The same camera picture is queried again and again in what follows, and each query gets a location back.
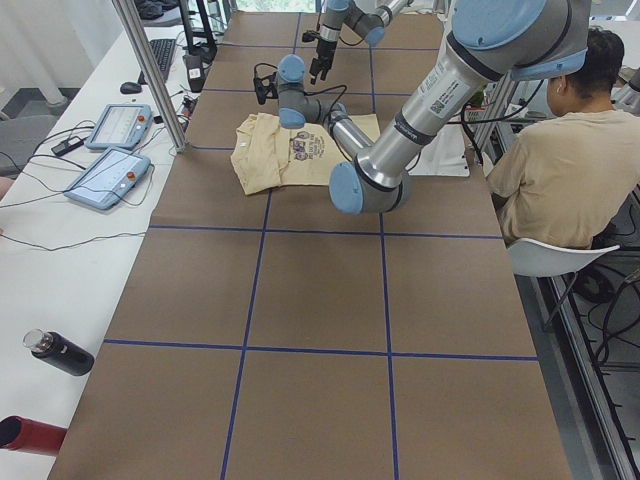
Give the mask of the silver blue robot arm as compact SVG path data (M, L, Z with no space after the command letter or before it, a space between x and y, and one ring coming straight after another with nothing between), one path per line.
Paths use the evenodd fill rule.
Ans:
M406 5L386 1L365 13L352 1L330 1L318 30L303 35L304 41L317 43L311 65L290 54L273 74L254 79L259 103L278 101L282 127L320 124L348 155L329 180L331 200L346 214L383 213L402 206L409 197L407 165L480 87L505 74L522 81L574 73L585 60L587 1L459 1L441 59L372 141L338 101L321 101L306 92L304 76L325 79L343 27L375 46Z
M328 1L324 15L320 16L315 30L307 30L302 41L316 41L316 57L311 62L311 83L324 81L332 68L335 51L343 26L351 29L361 41L375 47L383 38L385 28L412 1L383 1L373 13L365 13L354 1Z

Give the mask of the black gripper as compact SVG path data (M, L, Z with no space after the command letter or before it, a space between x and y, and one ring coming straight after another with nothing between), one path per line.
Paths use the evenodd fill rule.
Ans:
M260 76L258 69L260 67L269 67L272 69L271 73L265 76ZM253 86L256 94L256 99L259 105L264 105L268 100L277 100L277 72L278 67L273 64L260 62L253 67Z
M302 42L317 41L316 57L311 62L311 83L317 79L324 81L332 67L334 54L337 48L338 31L334 29L320 29L319 31L307 30L302 35Z

